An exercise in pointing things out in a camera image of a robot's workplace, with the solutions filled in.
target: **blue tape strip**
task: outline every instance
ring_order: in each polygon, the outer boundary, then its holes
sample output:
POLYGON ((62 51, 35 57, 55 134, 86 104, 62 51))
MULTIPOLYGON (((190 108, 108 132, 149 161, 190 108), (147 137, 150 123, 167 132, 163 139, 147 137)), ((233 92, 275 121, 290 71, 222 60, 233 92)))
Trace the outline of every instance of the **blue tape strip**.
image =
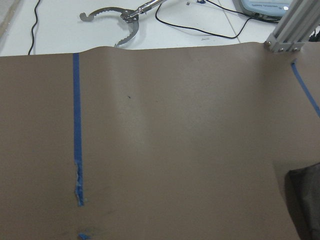
POLYGON ((298 80, 299 84, 301 85, 306 97, 309 99, 310 103, 312 104, 316 114, 318 114, 318 117, 320 118, 320 108, 317 105, 317 103, 314 100, 314 98, 312 97, 311 93, 309 92, 305 82, 302 80, 302 77, 300 76, 300 74, 298 72, 298 69, 297 69, 297 66, 296 66, 296 62, 297 62, 297 59, 293 60, 293 62, 291 63, 292 71, 293 71, 296 79, 298 80))
POLYGON ((82 240, 87 240, 87 239, 91 239, 91 237, 85 235, 84 233, 79 233, 79 238, 81 238, 82 240))
POLYGON ((79 53, 73 54, 73 123, 74 123, 74 163, 77 167, 75 194, 78 206, 84 205, 83 168, 82 168, 82 139, 81 139, 81 102, 80 102, 80 71, 79 53))

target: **black cable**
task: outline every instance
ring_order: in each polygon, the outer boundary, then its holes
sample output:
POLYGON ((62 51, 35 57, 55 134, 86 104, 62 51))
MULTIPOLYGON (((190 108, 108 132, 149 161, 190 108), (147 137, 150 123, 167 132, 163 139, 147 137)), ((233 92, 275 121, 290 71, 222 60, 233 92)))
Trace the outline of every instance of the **black cable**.
POLYGON ((211 36, 215 36, 215 37, 220 37, 220 38, 225 38, 225 39, 235 39, 237 38, 243 31, 243 29, 245 28, 247 22, 251 19, 254 19, 254 20, 258 20, 258 21, 261 21, 261 22, 266 22, 266 23, 273 23, 273 24, 277 24, 277 20, 266 20, 266 19, 259 19, 259 18, 255 18, 255 17, 252 17, 250 15, 247 15, 243 12, 239 12, 239 11, 234 11, 234 10, 231 10, 231 9, 227 9, 227 8, 224 8, 220 5, 217 5, 209 0, 206 0, 207 2, 223 9, 223 10, 226 10, 226 11, 229 11, 229 12, 233 12, 233 13, 237 13, 237 14, 241 14, 241 15, 244 15, 246 17, 248 17, 248 19, 245 21, 245 23, 243 24, 241 30, 239 31, 239 33, 235 36, 225 36, 225 35, 220 35, 220 34, 216 34, 216 33, 212 33, 212 32, 208 32, 208 31, 204 31, 204 30, 201 30, 201 29, 198 29, 198 28, 194 28, 194 27, 189 27, 189 26, 181 26, 181 25, 176 25, 176 24, 172 24, 172 23, 169 23, 169 22, 166 22, 166 21, 163 21, 161 19, 159 19, 158 17, 158 12, 159 12, 159 9, 161 7, 162 4, 159 5, 159 7, 157 8, 156 12, 155 12, 155 19, 158 20, 160 23, 163 23, 163 24, 166 24, 166 25, 169 25, 169 26, 172 26, 172 27, 176 27, 176 28, 181 28, 181 29, 190 29, 190 30, 195 30, 195 31, 198 31, 198 32, 201 32, 201 33, 204 33, 204 34, 208 34, 208 35, 211 35, 211 36))
POLYGON ((38 23, 37 7, 38 7, 40 1, 41 1, 41 0, 38 0, 37 4, 36 4, 35 7, 34 7, 35 23, 34 23, 34 25, 33 25, 32 28, 31 28, 32 44, 31 44, 31 47, 30 47, 30 49, 29 49, 28 55, 30 55, 31 50, 32 50, 32 48, 34 47, 34 44, 35 44, 34 28, 35 28, 35 26, 36 26, 37 23, 38 23))
POLYGON ((257 17, 254 17, 254 16, 250 16, 249 14, 246 14, 246 13, 243 13, 243 12, 240 12, 240 11, 234 11, 234 10, 231 10, 231 9, 228 9, 228 8, 225 8, 223 6, 220 6, 210 0, 205 0, 206 2, 210 3, 210 4, 213 4, 215 5, 216 7, 218 8, 221 8, 223 10, 226 10, 228 12, 231 12, 231 13, 235 13, 235 14, 240 14, 240 15, 243 15, 243 16, 246 16, 248 18, 252 18, 254 20, 257 20, 257 21, 260 21, 260 22, 265 22, 265 23, 271 23, 271 24, 277 24, 278 23, 278 20, 271 20, 271 19, 262 19, 262 18, 257 18, 257 17))

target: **black bag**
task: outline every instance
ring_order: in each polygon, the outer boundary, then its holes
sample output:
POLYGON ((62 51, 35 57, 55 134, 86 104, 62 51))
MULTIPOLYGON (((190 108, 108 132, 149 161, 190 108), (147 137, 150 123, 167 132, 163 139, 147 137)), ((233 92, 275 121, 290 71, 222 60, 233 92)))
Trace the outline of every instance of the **black bag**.
POLYGON ((320 240, 320 163, 289 171, 312 240, 320 240))

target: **brown surface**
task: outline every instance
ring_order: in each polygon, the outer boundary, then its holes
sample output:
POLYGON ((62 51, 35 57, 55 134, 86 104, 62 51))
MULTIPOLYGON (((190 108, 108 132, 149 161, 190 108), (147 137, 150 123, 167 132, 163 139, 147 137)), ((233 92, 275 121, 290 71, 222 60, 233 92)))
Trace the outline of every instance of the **brown surface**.
POLYGON ((320 121, 290 69, 298 58, 320 102, 319 53, 81 53, 84 207, 72 55, 1 57, 0 239, 299 239, 275 172, 319 159, 320 121))

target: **white table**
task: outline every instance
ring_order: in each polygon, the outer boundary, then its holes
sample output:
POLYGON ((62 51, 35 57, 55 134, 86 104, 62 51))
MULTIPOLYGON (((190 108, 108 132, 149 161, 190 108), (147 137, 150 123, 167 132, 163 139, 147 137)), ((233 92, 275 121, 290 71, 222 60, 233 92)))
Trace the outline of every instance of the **white table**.
MULTIPOLYGON (((129 34, 128 25, 118 13, 102 13, 92 22, 82 22, 79 14, 89 14, 103 7, 136 9, 145 2, 147 0, 41 0, 37 9, 39 22, 35 28, 35 46, 31 54, 75 53, 100 46, 114 46, 129 34)), ((213 2, 236 9, 233 0, 213 2)), ((36 3, 37 0, 21 0, 7 31, 0 38, 0 56, 28 53, 36 3)), ((137 35, 121 48, 137 50, 262 43, 275 28, 271 23, 250 20, 238 38, 226 39, 165 25, 155 19, 155 12, 156 9, 152 9, 139 17, 137 35)), ((208 2, 196 3, 196 0, 168 0, 162 5, 158 16, 173 24, 227 36, 238 33, 246 20, 208 2)))

